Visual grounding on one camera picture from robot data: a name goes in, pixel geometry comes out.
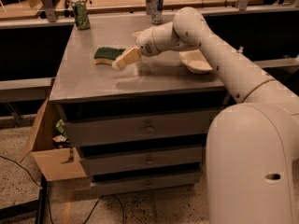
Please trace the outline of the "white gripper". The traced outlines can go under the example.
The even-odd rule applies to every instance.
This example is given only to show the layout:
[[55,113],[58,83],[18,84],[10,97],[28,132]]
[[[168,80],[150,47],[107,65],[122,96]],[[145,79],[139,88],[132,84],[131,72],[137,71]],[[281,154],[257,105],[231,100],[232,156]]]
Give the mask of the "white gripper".
[[143,31],[133,33],[137,47],[128,49],[114,49],[115,60],[112,63],[114,69],[124,69],[127,65],[138,62],[142,54],[150,57],[156,54],[156,49],[152,40],[153,29],[149,28]]

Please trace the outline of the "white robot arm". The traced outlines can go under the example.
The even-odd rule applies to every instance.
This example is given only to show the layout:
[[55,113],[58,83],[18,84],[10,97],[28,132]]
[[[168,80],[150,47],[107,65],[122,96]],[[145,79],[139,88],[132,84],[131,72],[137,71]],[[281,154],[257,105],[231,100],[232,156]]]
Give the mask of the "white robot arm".
[[199,49],[235,104],[212,121],[206,139],[210,224],[298,224],[292,164],[299,159],[299,97],[217,36],[201,13],[141,32],[113,63]]

